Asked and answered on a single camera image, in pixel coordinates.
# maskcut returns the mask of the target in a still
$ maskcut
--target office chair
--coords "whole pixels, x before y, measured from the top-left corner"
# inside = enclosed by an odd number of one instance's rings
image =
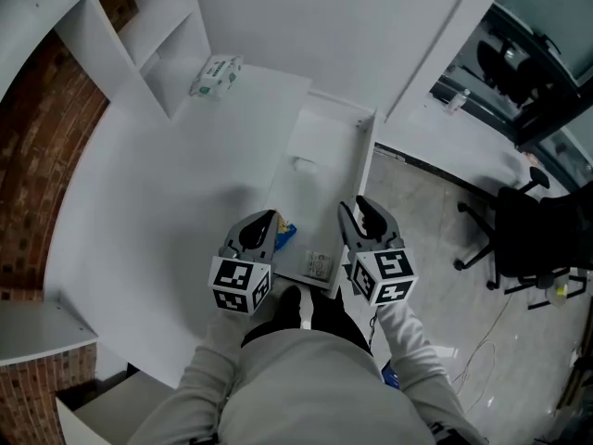
[[[593,182],[570,195],[537,201],[527,191],[538,185],[548,189],[549,179],[535,167],[529,172],[531,181],[523,188],[498,191],[490,206],[494,228],[465,203],[458,204],[458,211],[476,221],[489,243],[468,262],[456,259],[453,266],[469,269],[494,251],[496,280],[487,282],[489,290],[500,287],[501,275],[544,289],[571,267],[593,268]]]
[[[477,59],[484,72],[486,83],[497,88],[502,95],[520,108],[531,97],[534,100],[549,97],[549,84],[552,80],[541,69],[532,57],[519,63],[513,68],[505,59],[505,52],[509,43],[505,43],[500,51],[483,41],[477,46]]]

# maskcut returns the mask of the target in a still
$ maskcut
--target shoe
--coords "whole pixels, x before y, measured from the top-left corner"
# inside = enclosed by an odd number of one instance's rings
[[[340,287],[337,289],[335,299],[330,299],[318,288],[312,288],[310,292],[311,299],[313,300],[313,308],[315,308],[315,305],[317,304],[320,305],[320,308],[336,308],[340,310],[344,309],[344,301],[342,300],[342,289]]]
[[[300,288],[297,286],[288,287],[280,297],[278,311],[289,312],[294,309],[296,309],[297,312],[300,311],[300,299]]]

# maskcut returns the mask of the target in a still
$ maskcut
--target cable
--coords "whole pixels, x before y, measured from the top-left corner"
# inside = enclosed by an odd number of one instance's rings
[[[374,316],[369,321],[369,326],[371,327],[371,334],[369,335],[369,350],[371,349],[372,337],[374,336],[374,325],[377,323],[377,312],[378,309],[375,309]]]
[[[463,389],[463,386],[465,386],[465,383],[470,378],[470,364],[472,363],[473,357],[477,354],[477,352],[484,345],[486,345],[486,344],[492,345],[492,353],[493,353],[492,369],[490,369],[490,372],[488,373],[488,377],[486,378],[486,384],[484,385],[484,389],[482,390],[482,393],[476,399],[476,401],[469,407],[469,409],[467,411],[465,411],[465,413],[468,413],[471,409],[473,409],[473,407],[475,407],[478,404],[478,402],[481,401],[482,398],[484,397],[484,395],[486,394],[486,390],[488,388],[488,383],[490,382],[490,377],[492,376],[492,373],[494,373],[494,369],[496,368],[496,365],[497,365],[497,345],[494,341],[491,341],[490,339],[487,339],[487,338],[490,335],[490,333],[492,333],[492,330],[494,330],[494,327],[497,325],[498,320],[500,320],[502,313],[504,313],[505,310],[507,310],[507,307],[509,306],[509,303],[511,302],[511,298],[512,298],[512,294],[509,295],[509,299],[504,304],[504,307],[502,307],[502,310],[498,314],[497,319],[494,321],[492,326],[490,326],[490,329],[488,329],[486,334],[482,337],[482,339],[478,343],[478,346],[475,347],[475,350],[473,350],[473,353],[470,355],[470,359],[467,361],[467,363],[465,363],[465,367],[463,368],[463,371],[461,371],[461,373],[455,379],[453,379],[451,381],[451,385],[454,385],[457,381],[459,381],[461,379],[461,387],[457,390],[457,394],[459,395],[461,390]]]

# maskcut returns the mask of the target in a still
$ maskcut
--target open drawer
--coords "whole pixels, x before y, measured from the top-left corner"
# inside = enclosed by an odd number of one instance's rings
[[[339,287],[347,262],[337,221],[345,201],[358,218],[355,196],[364,193],[376,136],[375,117],[309,95],[276,169],[266,208],[278,210],[296,233],[274,255],[283,278],[330,290]],[[329,277],[306,276],[310,252],[332,258]]]

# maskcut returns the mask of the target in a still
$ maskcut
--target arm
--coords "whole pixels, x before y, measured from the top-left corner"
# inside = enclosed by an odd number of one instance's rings
[[[128,445],[208,443],[233,385],[246,324],[243,315],[218,313],[175,392],[146,418]]]
[[[408,302],[379,307],[377,317],[391,349],[391,367],[397,373],[401,391],[431,428],[436,443],[485,443],[465,418],[447,373],[424,338],[423,325]]]

